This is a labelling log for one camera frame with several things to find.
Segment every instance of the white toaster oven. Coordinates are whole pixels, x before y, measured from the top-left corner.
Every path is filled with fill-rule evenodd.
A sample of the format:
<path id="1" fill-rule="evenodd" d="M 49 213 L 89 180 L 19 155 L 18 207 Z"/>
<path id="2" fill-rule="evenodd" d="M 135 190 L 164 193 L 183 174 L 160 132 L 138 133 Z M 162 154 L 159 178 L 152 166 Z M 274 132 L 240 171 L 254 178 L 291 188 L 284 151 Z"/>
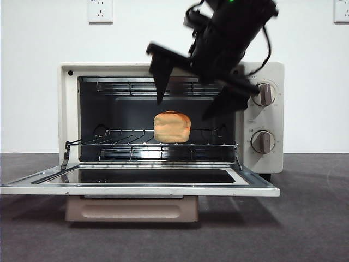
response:
<path id="1" fill-rule="evenodd" d="M 259 63 L 240 63 L 244 74 Z M 198 196 L 277 197 L 261 177 L 282 171 L 284 66 L 250 81 L 245 111 L 201 120 L 221 84 L 174 70 L 161 105 L 149 64 L 63 63 L 58 72 L 57 167 L 1 186 L 2 194 L 67 195 L 69 221 L 197 221 Z M 153 118 L 191 119 L 189 141 L 154 140 Z"/>

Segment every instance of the oven window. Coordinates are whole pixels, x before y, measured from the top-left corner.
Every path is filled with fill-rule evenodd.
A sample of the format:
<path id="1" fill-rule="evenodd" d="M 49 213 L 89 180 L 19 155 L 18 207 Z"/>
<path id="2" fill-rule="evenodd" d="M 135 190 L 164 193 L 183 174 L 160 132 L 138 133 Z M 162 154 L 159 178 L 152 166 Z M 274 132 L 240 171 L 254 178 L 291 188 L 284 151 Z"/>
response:
<path id="1" fill-rule="evenodd" d="M 221 169 L 80 169 L 51 183 L 234 183 Z"/>

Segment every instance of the white wall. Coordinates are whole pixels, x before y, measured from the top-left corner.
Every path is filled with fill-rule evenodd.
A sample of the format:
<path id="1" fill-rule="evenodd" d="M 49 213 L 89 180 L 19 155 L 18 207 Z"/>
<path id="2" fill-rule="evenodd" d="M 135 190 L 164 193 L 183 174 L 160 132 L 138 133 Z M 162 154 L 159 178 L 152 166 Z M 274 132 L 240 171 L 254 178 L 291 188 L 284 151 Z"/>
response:
<path id="1" fill-rule="evenodd" d="M 1 1 L 2 152 L 57 152 L 62 61 L 149 62 L 151 40 L 186 54 L 195 0 L 114 0 L 114 25 L 89 25 L 87 0 Z M 349 25 L 332 0 L 279 0 L 271 61 L 286 68 L 285 152 L 349 152 Z M 258 35 L 245 61 L 267 53 Z"/>

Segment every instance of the oven control panel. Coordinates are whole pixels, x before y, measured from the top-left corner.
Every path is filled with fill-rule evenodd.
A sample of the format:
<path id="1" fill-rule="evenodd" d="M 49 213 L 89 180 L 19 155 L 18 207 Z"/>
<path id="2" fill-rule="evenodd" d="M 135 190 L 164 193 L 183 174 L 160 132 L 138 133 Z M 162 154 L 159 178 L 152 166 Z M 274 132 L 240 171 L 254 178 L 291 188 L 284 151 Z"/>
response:
<path id="1" fill-rule="evenodd" d="M 250 72 L 258 63 L 245 64 Z M 260 94 L 252 97 L 243 112 L 243 163 L 258 174 L 279 173 L 283 169 L 284 66 L 267 63 L 250 81 Z"/>

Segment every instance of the wall outlet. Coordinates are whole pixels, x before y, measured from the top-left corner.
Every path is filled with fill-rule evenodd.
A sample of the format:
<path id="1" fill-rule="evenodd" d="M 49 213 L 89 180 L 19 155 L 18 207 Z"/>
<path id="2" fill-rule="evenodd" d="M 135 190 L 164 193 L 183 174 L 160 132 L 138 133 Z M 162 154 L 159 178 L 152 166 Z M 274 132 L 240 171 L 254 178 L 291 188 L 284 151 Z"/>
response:
<path id="1" fill-rule="evenodd" d="M 113 23 L 113 0 L 88 0 L 89 23 Z"/>
<path id="2" fill-rule="evenodd" d="M 349 23 L 349 0 L 334 0 L 334 22 Z"/>

